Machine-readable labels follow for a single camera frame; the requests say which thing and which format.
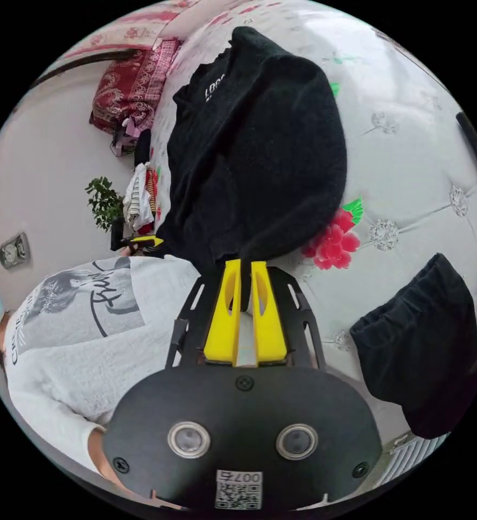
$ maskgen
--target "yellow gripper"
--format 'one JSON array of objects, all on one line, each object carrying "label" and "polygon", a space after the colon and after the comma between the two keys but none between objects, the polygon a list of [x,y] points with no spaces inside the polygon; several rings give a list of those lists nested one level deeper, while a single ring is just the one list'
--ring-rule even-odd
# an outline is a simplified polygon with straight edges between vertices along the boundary
[{"label": "yellow gripper", "polygon": [[162,244],[164,240],[162,238],[157,238],[155,235],[143,235],[142,237],[134,237],[130,239],[132,244],[137,244],[139,242],[153,242],[153,245],[157,247],[159,244]]},{"label": "yellow gripper", "polygon": [[[209,363],[237,365],[241,309],[240,265],[239,259],[226,262],[204,348],[204,356]],[[284,362],[287,347],[265,262],[251,263],[251,285],[256,366]]]}]

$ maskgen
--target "striped cloth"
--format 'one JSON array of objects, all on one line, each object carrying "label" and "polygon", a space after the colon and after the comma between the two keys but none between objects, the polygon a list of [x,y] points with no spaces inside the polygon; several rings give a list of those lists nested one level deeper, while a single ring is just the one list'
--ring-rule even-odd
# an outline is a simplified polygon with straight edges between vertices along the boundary
[{"label": "striped cloth", "polygon": [[127,219],[131,226],[132,222],[139,216],[139,176],[135,177],[134,187],[132,189],[132,198],[128,207]]},{"label": "striped cloth", "polygon": [[150,195],[150,209],[152,210],[152,214],[155,217],[157,210],[155,206],[156,185],[154,180],[154,172],[149,167],[146,171],[146,191]]}]

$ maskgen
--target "person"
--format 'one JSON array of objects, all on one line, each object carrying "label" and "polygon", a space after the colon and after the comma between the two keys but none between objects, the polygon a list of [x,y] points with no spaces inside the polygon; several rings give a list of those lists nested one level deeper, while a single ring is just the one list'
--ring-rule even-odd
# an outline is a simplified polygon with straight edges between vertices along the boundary
[{"label": "person", "polygon": [[198,276],[185,260],[123,250],[45,278],[11,314],[0,299],[0,364],[14,407],[49,444],[122,489],[103,435],[123,395],[164,368]]}]

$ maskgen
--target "black cloth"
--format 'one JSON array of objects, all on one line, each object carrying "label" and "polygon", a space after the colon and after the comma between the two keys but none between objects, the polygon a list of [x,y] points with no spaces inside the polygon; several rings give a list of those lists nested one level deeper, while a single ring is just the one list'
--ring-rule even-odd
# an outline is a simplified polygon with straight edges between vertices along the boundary
[{"label": "black cloth", "polygon": [[152,143],[152,131],[149,128],[143,130],[137,139],[134,151],[134,168],[140,164],[146,164],[150,160],[150,146]]},{"label": "black cloth", "polygon": [[433,439],[454,428],[473,385],[477,325],[471,293],[444,255],[350,334],[369,392],[401,405],[414,434]]},{"label": "black cloth", "polygon": [[249,27],[174,96],[171,210],[157,235],[199,270],[270,260],[332,220],[346,183],[329,81]]}]

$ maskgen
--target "green plant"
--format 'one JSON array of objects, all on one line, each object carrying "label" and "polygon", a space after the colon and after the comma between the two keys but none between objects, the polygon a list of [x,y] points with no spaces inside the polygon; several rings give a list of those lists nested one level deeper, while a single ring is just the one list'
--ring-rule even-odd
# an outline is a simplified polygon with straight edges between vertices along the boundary
[{"label": "green plant", "polygon": [[85,191],[91,195],[88,205],[92,207],[97,227],[110,231],[112,220],[123,215],[123,197],[112,189],[106,177],[92,179]]}]

